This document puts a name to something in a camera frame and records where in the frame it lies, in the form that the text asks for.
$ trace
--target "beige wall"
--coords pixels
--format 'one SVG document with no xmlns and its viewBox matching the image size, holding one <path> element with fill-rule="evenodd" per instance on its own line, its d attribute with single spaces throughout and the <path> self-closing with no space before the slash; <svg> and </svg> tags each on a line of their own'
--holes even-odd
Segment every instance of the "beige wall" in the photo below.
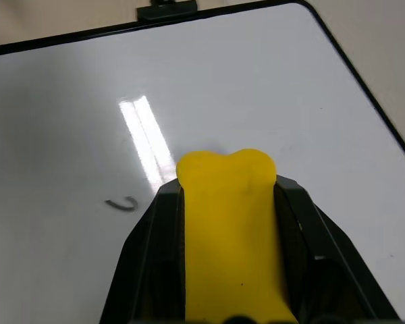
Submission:
<svg viewBox="0 0 405 324">
<path fill-rule="evenodd" d="M 246 0 L 200 0 L 201 9 Z M 405 0 L 309 0 L 405 139 Z M 149 0 L 0 0 L 0 44 L 135 20 Z"/>
</svg>

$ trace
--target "yellow bone-shaped object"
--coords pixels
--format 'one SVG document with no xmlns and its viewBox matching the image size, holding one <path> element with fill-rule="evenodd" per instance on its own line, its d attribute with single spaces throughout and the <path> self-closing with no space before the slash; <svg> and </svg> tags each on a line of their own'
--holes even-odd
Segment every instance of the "yellow bone-shaped object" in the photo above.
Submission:
<svg viewBox="0 0 405 324">
<path fill-rule="evenodd" d="M 184 189 L 186 320 L 296 322 L 286 302 L 273 186 L 276 167 L 258 150 L 188 153 Z"/>
</svg>

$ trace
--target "black whiteboard frame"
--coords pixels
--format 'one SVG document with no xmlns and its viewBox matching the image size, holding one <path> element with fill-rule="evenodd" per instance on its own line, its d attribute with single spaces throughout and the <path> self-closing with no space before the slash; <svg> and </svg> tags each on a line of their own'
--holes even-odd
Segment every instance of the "black whiteboard frame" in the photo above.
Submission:
<svg viewBox="0 0 405 324">
<path fill-rule="evenodd" d="M 333 45 L 339 56 L 344 61 L 347 68 L 350 70 L 351 74 L 355 77 L 356 81 L 362 88 L 363 92 L 366 94 L 369 101 L 374 106 L 380 118 L 383 120 L 384 124 L 388 127 L 390 132 L 393 134 L 394 138 L 398 142 L 399 146 L 405 153 L 405 141 L 400 136 L 399 131 L 392 124 L 387 114 L 384 112 L 381 105 L 378 103 L 377 99 L 372 94 L 369 87 L 365 84 L 365 81 L 358 74 L 356 68 L 351 63 L 350 59 L 347 57 L 345 52 L 340 47 L 339 43 L 336 41 L 328 27 L 325 25 L 324 21 L 321 19 L 315 8 L 307 3 L 305 0 L 265 0 L 257 1 L 251 3 L 243 3 L 240 5 L 231 5 L 228 7 L 219 7 L 214 9 L 198 11 L 191 16 L 179 17 L 179 18 L 170 18 L 168 20 L 159 20 L 159 21 L 149 21 L 149 22 L 129 22 L 126 24 L 119 24 L 114 26 L 95 28 L 90 30 L 83 30 L 80 32 L 72 32 L 69 34 L 62 34 L 57 36 L 50 36 L 44 38 L 38 38 L 33 40 L 25 40 L 18 43 L 10 43 L 0 45 L 0 55 L 6 55 L 10 53 L 16 53 L 21 51 L 29 51 L 33 49 L 40 49 L 43 47 L 50 47 L 54 45 L 74 43 L 79 41 L 85 41 L 92 38 L 110 36 L 114 34 L 121 34 L 125 32 L 133 32 L 136 30 L 143 30 L 148 28 L 162 27 L 166 25 L 179 24 L 181 22 L 189 22 L 193 20 L 206 19 L 215 16 L 222 16 L 227 14 L 234 14 L 242 11 L 261 9 L 266 7 L 273 7 L 277 5 L 285 5 L 287 3 L 297 3 L 304 6 L 307 10 L 310 11 L 314 19 L 318 22 L 321 29 L 329 39 L 330 43 Z"/>
</svg>

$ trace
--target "black plastic mount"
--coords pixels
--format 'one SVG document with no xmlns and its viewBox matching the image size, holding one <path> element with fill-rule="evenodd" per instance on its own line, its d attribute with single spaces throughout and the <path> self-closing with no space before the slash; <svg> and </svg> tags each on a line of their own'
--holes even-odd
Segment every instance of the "black plastic mount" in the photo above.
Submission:
<svg viewBox="0 0 405 324">
<path fill-rule="evenodd" d="M 290 308 L 299 323 L 326 316 L 398 320 L 347 235 L 306 190 L 278 176 L 273 192 Z M 183 321 L 184 248 L 184 192 L 174 180 L 160 188 L 126 240 L 101 324 Z"/>
</svg>

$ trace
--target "black marker mark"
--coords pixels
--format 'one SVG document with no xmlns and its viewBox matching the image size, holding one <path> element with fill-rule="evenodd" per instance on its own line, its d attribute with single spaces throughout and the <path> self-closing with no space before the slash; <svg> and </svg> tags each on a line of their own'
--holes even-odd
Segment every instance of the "black marker mark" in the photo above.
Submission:
<svg viewBox="0 0 405 324">
<path fill-rule="evenodd" d="M 138 203 L 136 202 L 135 198 L 128 196 L 125 197 L 127 201 L 129 201 L 132 205 L 131 206 L 123 206 L 121 204 L 117 204 L 116 202 L 113 202 L 112 200 L 106 200 L 105 202 L 111 206 L 114 207 L 115 209 L 118 209 L 120 211 L 128 211 L 130 213 L 134 212 L 138 208 Z"/>
</svg>

